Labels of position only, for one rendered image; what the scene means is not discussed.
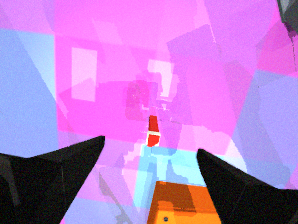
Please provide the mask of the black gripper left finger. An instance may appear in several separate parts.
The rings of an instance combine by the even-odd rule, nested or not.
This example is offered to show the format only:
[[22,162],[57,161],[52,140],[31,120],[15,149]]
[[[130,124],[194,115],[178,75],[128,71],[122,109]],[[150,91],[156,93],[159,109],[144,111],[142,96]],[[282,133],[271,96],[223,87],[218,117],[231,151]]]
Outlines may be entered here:
[[0,189],[18,224],[60,224],[105,145],[105,136],[29,158],[0,153]]

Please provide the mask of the red peg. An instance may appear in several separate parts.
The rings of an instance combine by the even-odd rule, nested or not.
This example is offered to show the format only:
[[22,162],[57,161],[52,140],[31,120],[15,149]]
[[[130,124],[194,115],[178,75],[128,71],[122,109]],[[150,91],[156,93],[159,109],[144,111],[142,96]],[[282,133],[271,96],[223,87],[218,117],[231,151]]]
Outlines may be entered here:
[[150,115],[146,137],[147,147],[159,146],[160,135],[161,134],[158,128],[157,116]]

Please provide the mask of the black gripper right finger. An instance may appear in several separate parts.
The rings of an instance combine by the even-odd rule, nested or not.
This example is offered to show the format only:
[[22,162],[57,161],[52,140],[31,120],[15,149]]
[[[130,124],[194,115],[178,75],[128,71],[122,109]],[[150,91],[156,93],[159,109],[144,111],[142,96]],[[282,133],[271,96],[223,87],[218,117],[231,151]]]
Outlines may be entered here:
[[221,224],[298,222],[298,189],[278,189],[205,149],[195,157]]

